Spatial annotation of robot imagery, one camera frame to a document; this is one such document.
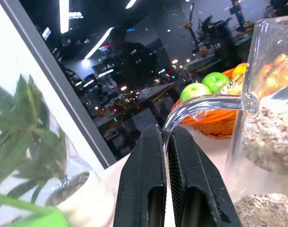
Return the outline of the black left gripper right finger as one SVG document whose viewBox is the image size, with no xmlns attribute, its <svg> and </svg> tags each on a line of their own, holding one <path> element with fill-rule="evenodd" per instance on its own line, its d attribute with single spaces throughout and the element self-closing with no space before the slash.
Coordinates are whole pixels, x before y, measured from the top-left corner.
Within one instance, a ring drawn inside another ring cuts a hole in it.
<svg viewBox="0 0 288 227">
<path fill-rule="evenodd" d="M 185 128 L 170 135 L 167 169 L 176 227 L 242 227 L 219 170 Z"/>
</svg>

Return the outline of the orange wicker fruit basket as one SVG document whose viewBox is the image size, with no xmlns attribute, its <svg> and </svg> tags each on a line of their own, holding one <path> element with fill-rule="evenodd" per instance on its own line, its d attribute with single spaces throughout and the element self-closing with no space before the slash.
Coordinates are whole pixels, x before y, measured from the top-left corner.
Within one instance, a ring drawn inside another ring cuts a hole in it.
<svg viewBox="0 0 288 227">
<path fill-rule="evenodd" d="M 223 72 L 230 80 L 234 69 Z M 232 137 L 236 110 L 211 110 L 201 111 L 193 116 L 188 116 L 180 123 L 189 126 L 209 138 L 229 139 Z"/>
</svg>

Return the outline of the clear glass mug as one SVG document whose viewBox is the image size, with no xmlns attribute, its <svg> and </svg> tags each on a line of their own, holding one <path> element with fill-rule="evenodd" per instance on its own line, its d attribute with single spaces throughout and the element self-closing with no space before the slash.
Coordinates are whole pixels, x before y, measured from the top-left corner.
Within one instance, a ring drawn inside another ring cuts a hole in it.
<svg viewBox="0 0 288 227">
<path fill-rule="evenodd" d="M 226 175 L 222 177 L 230 195 L 230 168 L 236 155 L 236 143 L 240 140 L 242 120 L 246 116 L 256 115 L 260 102 L 265 97 L 288 99 L 288 16 L 263 19 L 255 24 L 248 63 L 240 95 L 204 95 L 191 98 L 179 104 L 169 114 L 162 130 L 168 177 L 167 147 L 170 135 L 184 118 L 201 111 L 236 110 Z"/>
</svg>

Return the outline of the grey window frame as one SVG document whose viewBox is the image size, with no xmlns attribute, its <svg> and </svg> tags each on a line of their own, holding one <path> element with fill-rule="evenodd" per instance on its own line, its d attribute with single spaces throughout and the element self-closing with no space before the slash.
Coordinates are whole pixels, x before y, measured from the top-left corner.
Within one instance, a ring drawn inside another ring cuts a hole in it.
<svg viewBox="0 0 288 227">
<path fill-rule="evenodd" d="M 10 21 L 6 25 L 0 18 L 1 32 L 13 39 L 9 52 L 22 56 L 28 74 L 76 151 L 97 172 L 112 166 L 116 162 L 113 154 L 21 3 L 0 0 L 1 10 Z"/>
</svg>

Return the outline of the white plant pot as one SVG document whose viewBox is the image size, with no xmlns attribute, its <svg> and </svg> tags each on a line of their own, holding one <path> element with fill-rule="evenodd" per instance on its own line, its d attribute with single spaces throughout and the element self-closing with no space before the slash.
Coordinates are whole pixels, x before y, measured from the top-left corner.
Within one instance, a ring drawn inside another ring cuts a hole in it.
<svg viewBox="0 0 288 227">
<path fill-rule="evenodd" d="M 57 207 L 70 227 L 112 227 L 115 196 L 94 172 L 83 172 L 67 180 L 46 200 Z"/>
</svg>

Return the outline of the green apple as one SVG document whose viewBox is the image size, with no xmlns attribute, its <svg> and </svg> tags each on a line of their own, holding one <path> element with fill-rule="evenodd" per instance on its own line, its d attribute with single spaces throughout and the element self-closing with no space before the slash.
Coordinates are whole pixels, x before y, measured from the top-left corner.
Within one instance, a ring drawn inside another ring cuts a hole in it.
<svg viewBox="0 0 288 227">
<path fill-rule="evenodd" d="M 197 97 L 202 95 L 211 95 L 211 90 L 202 83 L 192 83 L 187 85 L 181 92 L 180 101 L 183 102 L 191 97 Z"/>
<path fill-rule="evenodd" d="M 229 78 L 219 72 L 213 72 L 208 74 L 204 77 L 202 80 L 202 84 L 207 86 L 212 93 L 215 93 L 216 91 L 220 90 L 224 85 L 226 85 L 229 82 Z"/>
</svg>

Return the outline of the yellow snack packet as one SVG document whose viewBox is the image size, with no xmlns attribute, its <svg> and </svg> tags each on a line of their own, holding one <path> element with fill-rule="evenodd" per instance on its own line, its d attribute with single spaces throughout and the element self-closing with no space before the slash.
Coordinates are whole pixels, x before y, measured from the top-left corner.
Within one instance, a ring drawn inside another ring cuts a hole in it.
<svg viewBox="0 0 288 227">
<path fill-rule="evenodd" d="M 237 73 L 222 88 L 217 90 L 215 95 L 240 95 L 243 89 L 244 73 Z"/>
</svg>

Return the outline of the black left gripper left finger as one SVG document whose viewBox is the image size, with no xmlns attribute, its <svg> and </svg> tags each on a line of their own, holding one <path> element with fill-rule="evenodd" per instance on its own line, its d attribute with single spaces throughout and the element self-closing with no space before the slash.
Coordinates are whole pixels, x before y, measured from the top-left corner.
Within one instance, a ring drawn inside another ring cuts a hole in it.
<svg viewBox="0 0 288 227">
<path fill-rule="evenodd" d="M 162 138 L 150 125 L 122 168 L 113 227 L 164 227 L 166 189 Z"/>
</svg>

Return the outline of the green potted plant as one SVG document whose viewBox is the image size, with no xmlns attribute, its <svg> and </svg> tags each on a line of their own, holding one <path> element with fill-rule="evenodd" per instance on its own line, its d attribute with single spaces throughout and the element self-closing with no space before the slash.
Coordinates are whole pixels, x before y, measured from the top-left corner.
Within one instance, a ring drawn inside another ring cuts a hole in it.
<svg viewBox="0 0 288 227">
<path fill-rule="evenodd" d="M 0 206 L 28 212 L 8 227 L 70 227 L 55 205 L 35 203 L 50 180 L 67 178 L 66 166 L 65 133 L 51 126 L 33 78 L 19 77 L 14 94 L 0 86 Z"/>
</svg>

